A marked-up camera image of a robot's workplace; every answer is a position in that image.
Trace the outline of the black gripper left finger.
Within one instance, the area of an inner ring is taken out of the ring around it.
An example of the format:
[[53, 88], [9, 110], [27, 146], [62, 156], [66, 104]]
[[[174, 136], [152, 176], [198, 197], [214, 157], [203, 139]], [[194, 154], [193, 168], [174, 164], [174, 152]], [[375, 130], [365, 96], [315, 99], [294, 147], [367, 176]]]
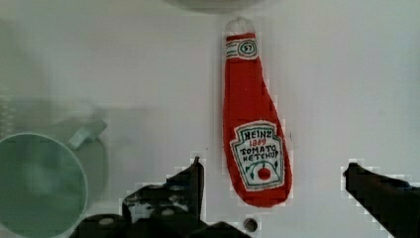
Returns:
[[226, 222], [201, 220], [204, 167], [200, 159], [163, 184], [128, 195], [121, 214], [83, 219], [69, 238], [252, 238]]

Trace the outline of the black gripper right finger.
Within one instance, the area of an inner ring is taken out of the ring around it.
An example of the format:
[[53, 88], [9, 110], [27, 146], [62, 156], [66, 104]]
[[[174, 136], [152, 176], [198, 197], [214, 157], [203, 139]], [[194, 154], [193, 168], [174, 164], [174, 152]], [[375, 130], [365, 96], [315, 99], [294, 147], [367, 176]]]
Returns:
[[349, 163], [346, 191], [394, 238], [419, 238], [419, 187]]

